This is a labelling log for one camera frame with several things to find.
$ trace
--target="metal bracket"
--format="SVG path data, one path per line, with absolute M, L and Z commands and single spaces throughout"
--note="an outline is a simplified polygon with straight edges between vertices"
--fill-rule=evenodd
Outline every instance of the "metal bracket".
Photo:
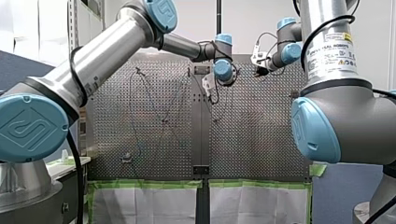
M 208 165 L 195 165 L 192 168 L 195 175 L 209 175 Z
M 195 65 L 193 69 L 194 75 L 207 75 L 211 71 L 210 66 L 207 64 Z

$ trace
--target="sticker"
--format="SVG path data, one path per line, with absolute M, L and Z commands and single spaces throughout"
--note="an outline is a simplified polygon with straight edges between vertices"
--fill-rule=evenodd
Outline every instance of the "sticker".
M 352 35 L 348 33 L 333 33 L 333 34 L 326 34 L 324 36 L 324 41 L 329 42 L 332 40 L 347 40 L 352 42 Z
M 332 40 L 306 53 L 308 77 L 324 77 L 334 71 L 357 73 L 353 45 L 346 40 Z

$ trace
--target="robotic arm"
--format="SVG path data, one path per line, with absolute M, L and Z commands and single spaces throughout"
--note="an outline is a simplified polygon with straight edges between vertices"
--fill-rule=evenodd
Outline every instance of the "robotic arm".
M 139 49 L 155 47 L 193 62 L 214 60 L 215 77 L 233 84 L 231 36 L 217 35 L 215 41 L 195 43 L 169 34 L 176 26 L 172 0 L 133 0 L 120 10 L 112 26 L 84 48 L 74 50 L 70 62 L 44 77 L 28 77 L 1 96 L 2 221 L 62 223 L 62 185 L 51 181 L 42 159 L 57 150 L 66 136 L 69 140 L 68 130 L 78 120 L 78 109 Z M 78 183 L 82 186 L 82 172 Z M 42 209 L 45 206 L 53 211 Z M 36 212 L 27 217 L 27 207 Z M 43 219 L 47 214 L 55 217 Z
M 214 60 L 215 76 L 224 83 L 232 83 L 231 36 L 217 35 L 215 41 L 200 44 L 168 34 L 176 25 L 177 14 L 172 1 L 133 1 L 120 10 L 118 20 L 111 27 L 76 52 L 73 59 L 74 68 L 71 69 L 69 62 L 65 62 L 46 76 L 28 77 L 6 92 L 0 109 L 1 105 L 15 98 L 15 94 L 33 94 L 34 98 L 40 96 L 39 99 L 42 99 L 42 96 L 45 96 L 51 99 L 62 108 L 68 120 L 63 120 L 63 125 L 60 126 L 64 126 L 64 131 L 59 133 L 59 142 L 53 141 L 49 146 L 43 141 L 37 144 L 36 150 L 17 150 L 18 155 L 15 149 L 0 147 L 0 161 L 36 161 L 56 150 L 61 139 L 65 138 L 64 133 L 68 125 L 78 119 L 78 108 L 85 105 L 86 98 L 96 92 L 141 48 L 155 47 L 188 57 L 193 62 Z M 73 70 L 81 85 L 78 85 L 78 81 L 72 76 Z M 42 116 L 49 117 L 44 111 Z
M 355 18 L 347 15 L 356 0 L 296 3 L 301 10 L 301 61 L 308 83 L 291 107 L 295 144 L 312 161 L 384 165 L 370 211 L 364 211 L 370 218 L 355 221 L 395 223 L 396 213 L 390 208 L 396 204 L 396 97 L 374 90 L 359 76 L 349 28 Z M 266 60 L 269 70 L 287 64 L 286 60 L 279 63 L 276 54 Z M 375 97 L 374 92 L 385 96 Z
M 301 24 L 297 23 L 294 18 L 285 18 L 277 24 L 277 52 L 274 55 L 260 51 L 262 35 L 259 36 L 251 56 L 251 61 L 257 66 L 256 77 L 266 76 L 300 58 L 301 47 L 296 42 L 302 41 Z

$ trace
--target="metal stand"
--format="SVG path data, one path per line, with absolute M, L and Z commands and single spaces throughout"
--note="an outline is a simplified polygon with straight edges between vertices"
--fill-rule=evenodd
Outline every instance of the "metal stand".
M 23 203 L 0 207 L 1 223 L 62 224 L 64 222 L 62 184 L 55 182 L 51 190 Z

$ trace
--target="silver arm segment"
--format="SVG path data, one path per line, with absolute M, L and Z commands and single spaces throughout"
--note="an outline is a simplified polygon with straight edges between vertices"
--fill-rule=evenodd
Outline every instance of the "silver arm segment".
M 198 58 L 201 53 L 201 46 L 198 43 L 174 34 L 162 36 L 152 47 L 190 59 Z

